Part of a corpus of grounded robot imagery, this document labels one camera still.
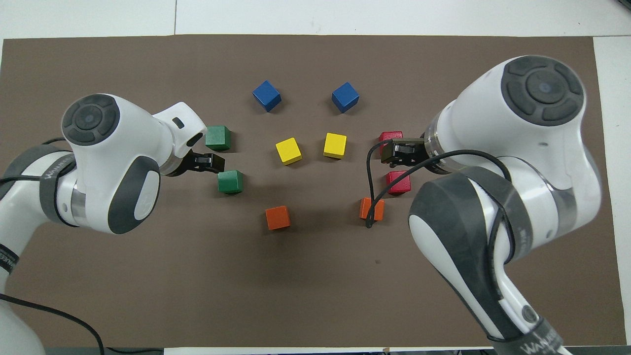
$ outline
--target table surface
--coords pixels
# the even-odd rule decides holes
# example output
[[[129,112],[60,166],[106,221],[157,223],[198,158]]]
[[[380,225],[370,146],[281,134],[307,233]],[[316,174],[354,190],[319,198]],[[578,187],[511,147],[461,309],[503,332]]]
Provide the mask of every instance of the table surface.
[[[93,9],[98,9],[99,16]],[[631,12],[609,1],[0,1],[0,39],[184,33],[592,36],[616,250],[631,252]],[[618,257],[631,339],[631,260]]]

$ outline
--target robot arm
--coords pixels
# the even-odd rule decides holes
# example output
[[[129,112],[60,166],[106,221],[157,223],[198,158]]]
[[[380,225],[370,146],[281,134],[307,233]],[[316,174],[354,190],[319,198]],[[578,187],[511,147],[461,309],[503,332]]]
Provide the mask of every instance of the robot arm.
[[[224,169],[221,157],[191,150],[206,127],[183,102],[152,116],[120,97],[90,95],[66,111],[62,131],[72,152],[39,145],[15,158],[4,174],[39,179],[0,185],[2,294],[41,224],[53,221],[122,234],[153,210],[161,175]],[[35,333],[4,301],[0,328],[0,353],[44,353]]]
[[[409,216],[418,247],[458,293],[498,354],[569,354],[519,293],[504,264],[588,223],[598,212],[598,170],[580,127],[584,87],[547,57],[505,61],[432,121],[422,140],[394,140],[382,161],[411,165],[455,150],[498,157],[512,181],[482,158],[459,155],[430,168]]]

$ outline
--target orange block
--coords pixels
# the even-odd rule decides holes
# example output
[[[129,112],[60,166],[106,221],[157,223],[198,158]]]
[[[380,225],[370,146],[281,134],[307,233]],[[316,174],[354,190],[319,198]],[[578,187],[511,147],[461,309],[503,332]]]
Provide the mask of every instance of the orange block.
[[[265,218],[268,220],[268,228],[270,231],[289,227],[292,224],[289,221],[289,211],[287,210],[287,206],[268,208],[265,210]]]
[[[379,200],[375,205],[375,220],[384,219],[384,206],[386,203],[383,200]],[[370,210],[370,197],[362,198],[360,208],[359,208],[359,217],[361,219],[366,219],[368,217],[368,210]]]

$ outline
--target black cable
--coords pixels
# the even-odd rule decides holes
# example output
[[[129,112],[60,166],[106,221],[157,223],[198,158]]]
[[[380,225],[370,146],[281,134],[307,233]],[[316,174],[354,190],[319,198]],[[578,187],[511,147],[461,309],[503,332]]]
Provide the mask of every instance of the black cable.
[[[375,200],[375,191],[372,186],[372,172],[370,171],[370,157],[375,152],[375,150],[377,150],[377,148],[381,147],[383,144],[387,144],[390,142],[392,142],[392,139],[382,140],[379,143],[373,145],[372,148],[368,150],[368,155],[366,156],[366,172],[368,173],[368,187],[370,188],[370,201],[371,202]]]
[[[158,348],[130,350],[130,351],[118,350],[118,349],[114,349],[113,347],[108,347],[107,349],[114,352],[118,352],[119,354],[142,354],[144,352],[156,352],[156,351],[159,352],[160,354],[164,353],[164,349],[158,349]]]
[[[506,216],[506,211],[504,211],[504,208],[502,206],[500,206],[499,204],[497,204],[497,214],[495,214],[495,219],[493,220],[493,225],[491,226],[491,233],[489,234],[488,237],[488,244],[487,244],[487,249],[486,252],[487,257],[487,268],[488,268],[488,273],[489,276],[491,278],[491,281],[493,282],[493,288],[495,289],[496,292],[496,296],[497,296],[497,300],[499,301],[500,299],[502,299],[502,293],[500,292],[500,287],[497,283],[497,276],[495,275],[495,240],[497,239],[497,232],[500,229],[500,225],[502,224],[502,222],[505,222],[506,225],[506,230],[507,233],[509,233],[509,238],[511,235],[510,232],[510,227],[508,226],[508,216]]]
[[[40,176],[34,176],[34,175],[3,176],[3,177],[0,177],[0,186],[2,186],[3,184],[6,184],[6,183],[10,183],[12,181],[21,181],[21,180],[39,181],[40,178],[41,178]]]
[[[45,311],[45,312],[52,313],[54,315],[62,316],[65,319],[71,320],[71,321],[81,325],[82,327],[86,328],[90,333],[92,333],[92,335],[94,335],[94,338],[96,338],[97,343],[98,343],[98,350],[99,350],[100,354],[101,355],[105,355],[105,349],[103,348],[103,342],[101,341],[101,336],[99,336],[97,331],[94,330],[94,328],[92,328],[89,324],[87,324],[83,320],[80,320],[79,318],[77,318],[77,317],[75,317],[73,315],[70,315],[70,314],[68,314],[68,313],[66,313],[64,311],[56,310],[55,308],[42,306],[41,304],[24,301],[23,299],[7,296],[7,295],[1,294],[1,293],[0,293],[0,299],[2,299],[3,301],[7,301],[7,302],[11,302],[11,303],[20,305],[20,306],[30,307],[30,308],[34,308],[36,310]]]
[[[66,140],[66,139],[64,137],[57,137],[57,138],[49,139],[49,140],[43,142],[42,144],[51,144],[51,143],[54,143],[56,141],[63,141],[63,140]]]
[[[405,179],[407,176],[411,175],[413,172],[415,172],[415,171],[417,171],[417,170],[419,170],[421,168],[424,168],[424,167],[426,167],[428,165],[435,164],[438,161],[440,161],[442,159],[445,159],[445,158],[453,157],[455,155],[476,155],[478,157],[483,157],[483,158],[489,160],[490,162],[492,162],[493,164],[495,164],[502,171],[502,174],[504,175],[504,178],[506,180],[512,181],[508,168],[506,168],[506,165],[504,165],[504,163],[502,163],[497,157],[495,157],[495,156],[493,156],[493,155],[491,155],[489,153],[482,152],[480,150],[462,149],[462,150],[454,150],[452,152],[436,155],[435,157],[426,159],[426,160],[418,163],[417,165],[414,165],[412,168],[410,168],[409,170],[407,170],[403,174],[399,175],[395,180],[393,180],[390,184],[388,184],[388,186],[386,186],[386,188],[384,188],[379,193],[379,195],[377,195],[377,197],[374,198],[374,192],[372,191],[372,174],[370,172],[370,156],[372,155],[372,152],[374,152],[375,149],[379,147],[379,145],[383,144],[383,142],[387,142],[387,141],[380,141],[379,143],[374,145],[369,150],[369,155],[366,158],[367,173],[368,173],[368,177],[369,177],[369,186],[370,186],[370,199],[371,199],[371,204],[370,204],[370,208],[368,210],[368,215],[366,216],[366,228],[371,228],[372,225],[375,224],[375,220],[374,220],[374,217],[375,217],[375,206],[376,206],[377,202],[379,200],[381,200],[381,198],[394,185],[398,184],[401,180]]]

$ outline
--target wooden block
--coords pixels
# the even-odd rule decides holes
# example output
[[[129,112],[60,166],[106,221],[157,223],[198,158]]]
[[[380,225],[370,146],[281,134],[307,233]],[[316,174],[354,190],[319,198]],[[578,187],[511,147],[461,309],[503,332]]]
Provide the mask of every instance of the wooden block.
[[[344,113],[359,101],[359,94],[353,85],[347,81],[333,92],[331,100],[338,107],[340,113]]]
[[[302,159],[302,154],[300,153],[298,143],[296,142],[296,138],[294,137],[277,143],[276,150],[278,151],[278,156],[283,162],[283,165],[289,165]]]
[[[265,80],[262,84],[259,85],[252,92],[254,98],[265,108],[265,111],[271,111],[276,105],[281,102],[280,93],[274,87],[274,85],[270,84],[269,81]]]
[[[243,174],[238,170],[220,172],[217,181],[217,187],[223,193],[243,192]]]
[[[206,146],[221,152],[230,149],[230,130],[226,126],[208,126],[206,128]]]
[[[379,139],[377,141],[382,141],[382,140],[390,140],[393,138],[403,138],[403,132],[401,131],[386,131],[386,132],[381,132],[381,135],[379,135]],[[384,147],[386,145],[382,144],[381,147],[379,147],[379,155],[381,156],[381,154],[384,152]]]
[[[388,172],[388,174],[386,175],[386,184],[390,184],[396,178],[401,176],[403,173],[405,173],[405,171]],[[412,190],[412,185],[410,183],[410,176],[406,176],[403,180],[399,181],[390,190],[388,190],[388,193],[390,195],[400,195],[410,190]]]
[[[289,227],[292,223],[289,221],[289,211],[287,206],[278,206],[265,210],[265,218],[268,220],[268,229],[280,229]]]
[[[384,207],[386,203],[383,200],[379,200],[375,205],[375,220],[384,219]],[[366,219],[368,217],[368,210],[370,210],[370,197],[362,198],[359,207],[359,217],[361,219]]]
[[[346,150],[346,136],[335,133],[327,133],[324,140],[324,156],[336,159],[344,157]]]

